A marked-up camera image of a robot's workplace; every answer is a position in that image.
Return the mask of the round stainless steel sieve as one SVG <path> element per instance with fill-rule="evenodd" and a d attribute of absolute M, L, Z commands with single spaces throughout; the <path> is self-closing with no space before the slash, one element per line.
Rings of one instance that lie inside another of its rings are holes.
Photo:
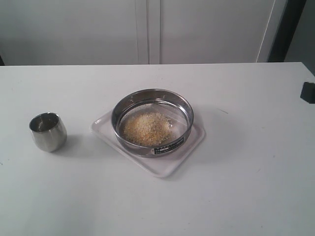
<path fill-rule="evenodd" d="M 157 88 L 127 95 L 111 114 L 119 143 L 131 153 L 147 158 L 177 150 L 190 136 L 193 122 L 193 109 L 184 97 Z"/>

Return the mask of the yellow and white grain mix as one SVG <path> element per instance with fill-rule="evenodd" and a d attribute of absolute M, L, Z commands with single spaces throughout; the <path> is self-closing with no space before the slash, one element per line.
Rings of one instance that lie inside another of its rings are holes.
<path fill-rule="evenodd" d="M 134 115 L 125 122 L 123 134 L 136 145 L 157 147 L 171 135 L 169 119 L 161 113 Z"/>

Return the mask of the stainless steel cup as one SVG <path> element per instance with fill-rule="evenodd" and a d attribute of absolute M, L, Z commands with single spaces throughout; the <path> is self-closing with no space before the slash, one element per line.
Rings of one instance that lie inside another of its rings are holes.
<path fill-rule="evenodd" d="M 60 149 L 67 140 L 65 125 L 56 113 L 46 112 L 35 116 L 29 123 L 35 145 L 45 152 Z"/>

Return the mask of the white square plastic tray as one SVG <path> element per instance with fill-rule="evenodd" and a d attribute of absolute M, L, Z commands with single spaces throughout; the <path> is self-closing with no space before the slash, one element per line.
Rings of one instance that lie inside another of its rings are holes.
<path fill-rule="evenodd" d="M 111 113 L 112 112 L 109 111 L 94 121 L 91 124 L 91 132 L 125 158 L 134 162 L 143 170 L 158 178 L 164 178 L 172 175 L 173 172 L 194 151 L 194 149 L 199 146 L 205 137 L 205 130 L 202 124 L 195 121 L 192 125 L 188 140 L 178 149 L 168 153 L 167 155 L 156 158 L 141 157 L 132 154 L 117 141 L 113 128 L 111 127 Z"/>

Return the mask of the white cabinet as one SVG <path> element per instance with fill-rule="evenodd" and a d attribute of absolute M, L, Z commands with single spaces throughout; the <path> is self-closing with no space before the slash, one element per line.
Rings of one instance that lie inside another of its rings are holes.
<path fill-rule="evenodd" d="M 266 62 L 284 0 L 3 0 L 6 65 Z"/>

